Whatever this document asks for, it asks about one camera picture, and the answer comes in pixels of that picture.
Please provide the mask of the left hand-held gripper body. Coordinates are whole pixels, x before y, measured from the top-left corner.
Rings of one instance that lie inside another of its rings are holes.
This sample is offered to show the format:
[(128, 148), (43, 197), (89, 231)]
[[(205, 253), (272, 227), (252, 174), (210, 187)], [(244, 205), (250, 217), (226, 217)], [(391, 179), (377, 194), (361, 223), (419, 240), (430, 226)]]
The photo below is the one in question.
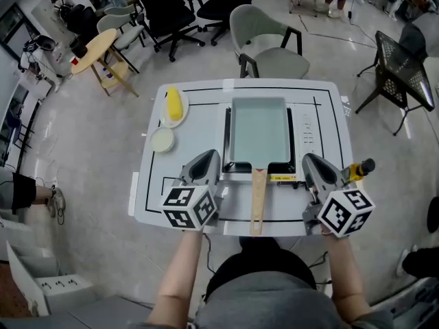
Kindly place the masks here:
[(186, 185), (165, 180), (159, 199), (159, 226), (175, 230), (211, 230), (220, 222), (220, 209), (226, 186)]

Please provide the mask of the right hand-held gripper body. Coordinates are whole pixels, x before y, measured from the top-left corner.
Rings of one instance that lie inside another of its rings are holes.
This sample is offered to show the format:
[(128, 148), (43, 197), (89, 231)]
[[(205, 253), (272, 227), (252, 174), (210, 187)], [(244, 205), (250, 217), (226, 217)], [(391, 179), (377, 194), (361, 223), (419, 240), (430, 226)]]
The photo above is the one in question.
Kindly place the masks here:
[(311, 193), (313, 200), (307, 205), (302, 219), (306, 235), (317, 234), (320, 226), (338, 238), (361, 230), (376, 208), (367, 193), (360, 188), (338, 188), (318, 197)]

